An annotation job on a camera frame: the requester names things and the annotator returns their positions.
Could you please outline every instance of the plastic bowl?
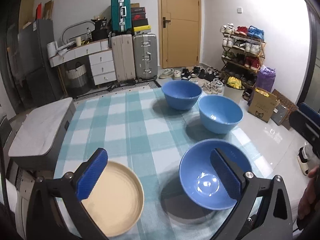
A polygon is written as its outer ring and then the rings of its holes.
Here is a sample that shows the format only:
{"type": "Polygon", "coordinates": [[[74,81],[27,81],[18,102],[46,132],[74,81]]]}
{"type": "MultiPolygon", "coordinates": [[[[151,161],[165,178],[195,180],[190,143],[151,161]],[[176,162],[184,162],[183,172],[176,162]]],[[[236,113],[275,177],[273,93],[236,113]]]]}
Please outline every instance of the plastic bowl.
{"type": "Polygon", "coordinates": [[[201,87],[187,81],[170,81],[163,85],[162,92],[169,106],[177,110],[189,110],[202,93],[201,87]]]}
{"type": "Polygon", "coordinates": [[[252,172],[244,153],[227,141],[208,139],[196,143],[182,157],[179,176],[186,194],[198,205],[211,210],[232,208],[236,200],[229,197],[210,163],[211,151],[220,148],[245,173],[252,172]]]}
{"type": "Polygon", "coordinates": [[[199,100],[199,113],[204,127],[218,134],[230,132],[243,118],[238,104],[230,98],[216,95],[199,100]]]}

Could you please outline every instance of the purple bag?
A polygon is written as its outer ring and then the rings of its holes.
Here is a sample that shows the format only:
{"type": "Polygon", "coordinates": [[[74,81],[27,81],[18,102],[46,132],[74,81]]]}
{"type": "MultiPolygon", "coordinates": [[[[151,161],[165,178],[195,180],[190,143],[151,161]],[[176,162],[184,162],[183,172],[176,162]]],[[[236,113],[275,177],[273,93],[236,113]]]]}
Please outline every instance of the purple bag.
{"type": "Polygon", "coordinates": [[[255,86],[271,93],[271,89],[276,79],[276,70],[262,65],[258,72],[255,86]]]}

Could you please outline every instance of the beige suitcase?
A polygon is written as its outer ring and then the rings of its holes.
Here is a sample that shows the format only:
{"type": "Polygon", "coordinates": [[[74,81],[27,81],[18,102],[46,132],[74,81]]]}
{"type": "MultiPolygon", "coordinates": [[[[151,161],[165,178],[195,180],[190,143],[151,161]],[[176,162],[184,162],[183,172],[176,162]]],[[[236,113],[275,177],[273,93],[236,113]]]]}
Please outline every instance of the beige suitcase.
{"type": "Polygon", "coordinates": [[[111,38],[113,61],[118,82],[136,78],[132,35],[125,34],[111,38]]]}

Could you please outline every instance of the blue and white tablecloth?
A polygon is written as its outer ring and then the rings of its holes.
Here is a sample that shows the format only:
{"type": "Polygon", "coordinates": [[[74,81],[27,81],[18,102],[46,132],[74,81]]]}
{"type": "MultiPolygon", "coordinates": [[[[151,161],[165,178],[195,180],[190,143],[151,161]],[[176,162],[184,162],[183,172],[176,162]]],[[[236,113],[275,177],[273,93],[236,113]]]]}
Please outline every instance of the blue and white tablecloth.
{"type": "MultiPolygon", "coordinates": [[[[54,178],[75,171],[99,147],[110,160],[131,168],[145,194],[138,223],[112,239],[208,240],[231,210],[208,211],[184,193],[178,175],[184,153],[196,142],[225,139],[238,146],[263,177],[254,161],[260,157],[238,127],[227,135],[209,132],[200,122],[197,104],[190,111],[170,108],[161,89],[127,92],[91,99],[80,105],[64,138],[54,178]]],[[[79,236],[61,199],[61,214],[69,230],[79,236]]]]}

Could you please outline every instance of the refrigerator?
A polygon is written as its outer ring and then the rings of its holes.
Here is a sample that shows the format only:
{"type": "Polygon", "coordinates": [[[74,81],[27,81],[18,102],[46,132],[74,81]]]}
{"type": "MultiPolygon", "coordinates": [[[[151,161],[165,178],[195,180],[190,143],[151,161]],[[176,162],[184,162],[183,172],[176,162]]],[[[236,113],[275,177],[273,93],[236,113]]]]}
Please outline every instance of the refrigerator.
{"type": "Polygon", "coordinates": [[[50,66],[47,44],[54,41],[52,20],[35,20],[18,34],[22,68],[37,107],[60,100],[57,70],[50,66]]]}

